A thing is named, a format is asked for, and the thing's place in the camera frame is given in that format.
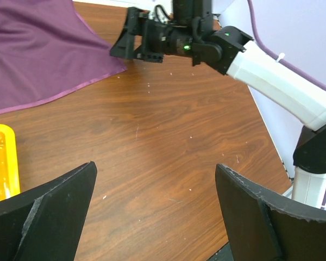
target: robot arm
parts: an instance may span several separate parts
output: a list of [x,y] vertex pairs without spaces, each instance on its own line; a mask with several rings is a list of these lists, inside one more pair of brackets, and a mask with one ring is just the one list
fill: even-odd
[[[211,7],[211,0],[174,0],[168,23],[129,8],[110,54],[154,63],[161,63],[164,55],[191,58],[192,66],[204,62],[288,110],[304,125],[293,155],[293,199],[320,208],[326,189],[326,92],[277,63],[241,30],[232,26],[213,30]],[[136,35],[142,42],[134,50]]]

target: purple fabric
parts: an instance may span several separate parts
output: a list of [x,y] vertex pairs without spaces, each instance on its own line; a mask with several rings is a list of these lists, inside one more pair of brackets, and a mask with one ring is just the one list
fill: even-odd
[[72,0],[0,0],[0,114],[123,72],[124,63],[110,56],[110,48]]

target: wood grain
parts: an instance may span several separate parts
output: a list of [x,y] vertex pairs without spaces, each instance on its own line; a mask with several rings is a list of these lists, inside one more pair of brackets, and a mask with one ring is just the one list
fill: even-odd
[[[125,9],[75,6],[116,41]],[[126,72],[57,101],[0,115],[16,133],[21,188],[93,160],[77,261],[205,261],[227,242],[217,163],[280,193],[289,180],[244,84],[185,58],[126,63]]]

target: brown wooden surface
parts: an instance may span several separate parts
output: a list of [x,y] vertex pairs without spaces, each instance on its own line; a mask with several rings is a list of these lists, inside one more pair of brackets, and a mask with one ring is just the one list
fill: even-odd
[[[115,42],[125,9],[75,5]],[[207,260],[227,242],[215,165],[280,193],[287,175],[244,84],[178,57],[127,66],[0,115],[16,133],[22,191],[93,160],[98,177],[76,260]]]

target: purple cable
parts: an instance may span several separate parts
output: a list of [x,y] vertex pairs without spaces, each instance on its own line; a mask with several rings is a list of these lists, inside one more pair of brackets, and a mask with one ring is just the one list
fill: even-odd
[[[260,49],[262,51],[264,51],[266,54],[268,54],[270,57],[272,57],[274,60],[277,60],[277,58],[279,57],[277,54],[275,54],[274,52],[272,52],[270,49],[268,49],[264,43],[261,41],[260,37],[259,37],[259,33],[257,31],[257,27],[256,27],[256,19],[255,19],[255,11],[254,11],[254,6],[252,5],[252,0],[247,0],[248,1],[248,5],[249,5],[249,11],[250,11],[250,17],[251,17],[251,26],[252,26],[252,31],[254,33],[254,38],[258,44],[258,46],[260,47]],[[291,71],[295,72],[296,74],[300,75],[301,77],[303,77],[304,79],[306,79],[307,81],[311,82],[312,84],[320,87],[321,89],[323,89],[324,91],[326,91],[326,85],[321,83],[320,81],[314,79],[313,77],[311,77],[310,75],[308,75],[307,73],[303,72],[302,70],[300,70],[299,68],[293,66],[292,64],[290,64],[289,62],[285,61],[284,59],[281,59],[279,61],[279,63],[281,63],[282,65],[284,65],[285,67],[287,67],[288,69],[290,69]],[[326,191],[325,191],[325,195],[324,195],[324,199],[322,202],[322,205],[326,205]]]

